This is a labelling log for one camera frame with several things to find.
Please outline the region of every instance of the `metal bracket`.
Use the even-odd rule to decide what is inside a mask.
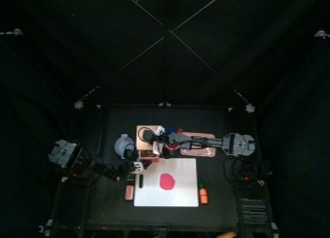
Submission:
[[[38,233],[44,233],[45,236],[50,236],[50,228],[53,226],[53,219],[49,219],[45,223],[45,225],[38,225]]]
[[[159,103],[159,107],[171,107],[171,104],[167,102]]]

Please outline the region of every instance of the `metal rod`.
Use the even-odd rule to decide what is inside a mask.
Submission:
[[[139,5],[139,3],[135,0],[129,0],[157,22],[161,26],[164,26],[161,24],[161,22],[151,15],[151,13]]]
[[[211,0],[172,30],[175,32],[216,0]]]

